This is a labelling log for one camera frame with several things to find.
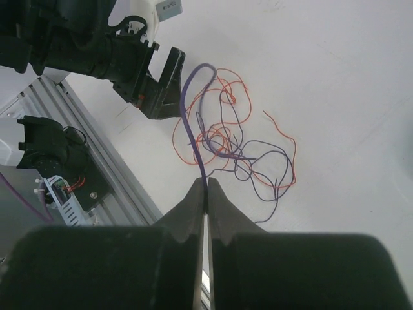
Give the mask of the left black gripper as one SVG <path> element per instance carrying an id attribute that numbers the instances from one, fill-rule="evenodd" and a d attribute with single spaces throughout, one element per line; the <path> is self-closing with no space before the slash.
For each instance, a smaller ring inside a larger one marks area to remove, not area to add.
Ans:
<path id="1" fill-rule="evenodd" d="M 150 76 L 149 64 L 158 43 L 148 45 L 130 36 L 111 40 L 111 62 L 106 79 L 122 99 L 140 108 L 148 119 L 180 117 L 181 73 L 186 54 L 172 47 L 159 81 Z"/>

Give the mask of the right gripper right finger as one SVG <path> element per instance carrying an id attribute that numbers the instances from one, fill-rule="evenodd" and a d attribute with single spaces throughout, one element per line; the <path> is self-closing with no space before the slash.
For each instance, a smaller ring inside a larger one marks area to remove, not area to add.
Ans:
<path id="1" fill-rule="evenodd" d="M 208 182 L 213 309 L 411 309 L 393 261 L 363 234 L 266 232 Z"/>

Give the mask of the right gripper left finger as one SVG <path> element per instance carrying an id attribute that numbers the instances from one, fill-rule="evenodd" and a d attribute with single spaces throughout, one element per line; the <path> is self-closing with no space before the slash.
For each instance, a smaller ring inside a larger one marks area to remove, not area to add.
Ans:
<path id="1" fill-rule="evenodd" d="M 48 226 L 1 269 L 2 309 L 199 309 L 205 188 L 150 226 Z"/>

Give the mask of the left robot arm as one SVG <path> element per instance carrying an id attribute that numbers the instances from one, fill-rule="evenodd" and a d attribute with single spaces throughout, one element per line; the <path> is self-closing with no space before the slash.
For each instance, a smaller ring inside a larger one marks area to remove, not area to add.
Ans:
<path id="1" fill-rule="evenodd" d="M 159 79 L 149 65 L 159 48 L 159 1 L 132 1 L 116 25 L 114 1 L 2 1 L 1 65 L 37 75 L 46 68 L 111 82 L 148 119 L 180 115 L 185 53 L 172 48 Z M 48 118 L 1 121 L 1 164 L 34 169 L 45 178 L 77 177 L 92 168 L 86 141 Z"/>

